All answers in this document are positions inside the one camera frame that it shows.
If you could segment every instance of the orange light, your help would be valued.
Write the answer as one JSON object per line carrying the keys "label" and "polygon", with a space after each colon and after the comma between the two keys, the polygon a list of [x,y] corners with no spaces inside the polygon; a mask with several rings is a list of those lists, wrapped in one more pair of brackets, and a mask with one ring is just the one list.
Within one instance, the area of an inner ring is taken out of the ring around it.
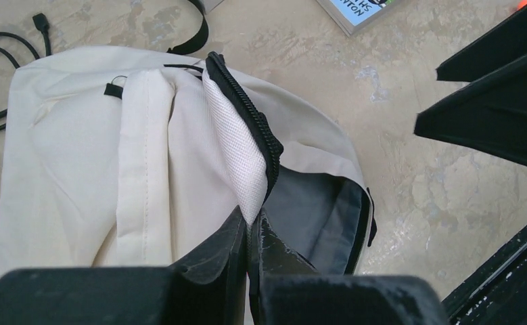
{"label": "orange light", "polygon": [[522,1],[518,4],[518,10],[522,9],[525,5],[527,5],[527,0],[522,0]]}

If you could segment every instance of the zipper teeth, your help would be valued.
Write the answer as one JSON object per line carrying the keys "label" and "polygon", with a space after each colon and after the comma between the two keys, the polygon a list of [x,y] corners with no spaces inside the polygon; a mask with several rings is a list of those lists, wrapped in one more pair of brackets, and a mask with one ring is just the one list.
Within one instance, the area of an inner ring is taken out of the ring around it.
{"label": "zipper teeth", "polygon": [[[215,65],[219,69],[219,72],[221,72],[221,74],[223,74],[227,84],[234,90],[235,94],[242,101],[242,104],[247,108],[247,111],[248,111],[249,115],[255,121],[255,123],[257,124],[257,127],[259,128],[259,130],[267,128],[268,126],[264,125],[264,123],[263,123],[263,121],[261,119],[261,116],[259,116],[259,114],[257,114],[258,110],[255,108],[255,105],[253,105],[253,103],[251,102],[251,100],[249,99],[249,97],[247,96],[245,91],[243,90],[243,88],[241,88],[241,86],[239,86],[239,83],[237,83],[237,81],[233,78],[231,73],[229,73],[229,71],[227,70],[227,67],[225,66],[225,63],[222,61],[222,59],[219,57],[219,55],[217,55],[215,53],[210,53],[209,57],[214,60]],[[270,132],[261,132],[261,134],[263,136],[263,141],[265,141],[265,144],[270,149],[269,152],[270,152],[271,158],[272,158],[271,159],[271,164],[272,164],[272,166],[271,166],[271,168],[272,168],[271,175],[274,175],[274,177],[276,178],[277,175],[279,175],[279,165],[277,163],[279,161],[279,159],[277,159],[277,155],[276,155],[277,142],[274,141],[274,139],[271,139],[271,133]]]}

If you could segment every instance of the black strap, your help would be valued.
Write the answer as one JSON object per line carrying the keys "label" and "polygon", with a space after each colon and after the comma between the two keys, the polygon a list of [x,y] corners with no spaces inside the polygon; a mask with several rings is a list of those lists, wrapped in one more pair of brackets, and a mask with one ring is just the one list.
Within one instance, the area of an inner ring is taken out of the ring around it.
{"label": "black strap", "polygon": [[204,5],[200,0],[188,1],[191,2],[191,4],[194,5],[202,14],[202,26],[200,27],[200,30],[187,42],[168,49],[168,53],[186,56],[187,54],[199,51],[208,42],[209,27],[208,22],[206,20],[206,10],[204,8]]}
{"label": "black strap", "polygon": [[[371,196],[371,190],[367,188],[367,192],[369,193],[369,196]],[[375,221],[375,203],[371,205],[371,209],[373,209],[373,221],[371,222],[371,233],[369,235],[369,242],[367,244],[367,247],[371,247],[373,244],[373,239],[375,239],[375,235],[377,234],[377,222]]]}

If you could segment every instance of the book cover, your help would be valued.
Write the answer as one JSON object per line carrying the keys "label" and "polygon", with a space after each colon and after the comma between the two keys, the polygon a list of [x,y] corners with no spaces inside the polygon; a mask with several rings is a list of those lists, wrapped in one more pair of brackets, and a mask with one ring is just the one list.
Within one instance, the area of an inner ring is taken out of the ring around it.
{"label": "book cover", "polygon": [[212,11],[218,4],[222,3],[223,0],[202,0],[204,8],[206,9],[206,14]]}
{"label": "book cover", "polygon": [[370,0],[330,0],[341,14],[353,25],[358,26],[374,14],[381,11],[393,0],[387,0],[383,4],[375,4]]}

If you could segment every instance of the book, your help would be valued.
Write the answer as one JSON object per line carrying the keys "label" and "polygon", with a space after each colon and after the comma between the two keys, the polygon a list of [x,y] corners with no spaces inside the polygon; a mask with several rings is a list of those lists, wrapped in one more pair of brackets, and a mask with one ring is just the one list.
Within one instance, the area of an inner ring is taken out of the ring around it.
{"label": "book", "polygon": [[317,0],[337,25],[351,36],[399,0]]}
{"label": "book", "polygon": [[204,8],[206,9],[206,14],[213,10],[218,4],[222,3],[223,0],[202,0]]}

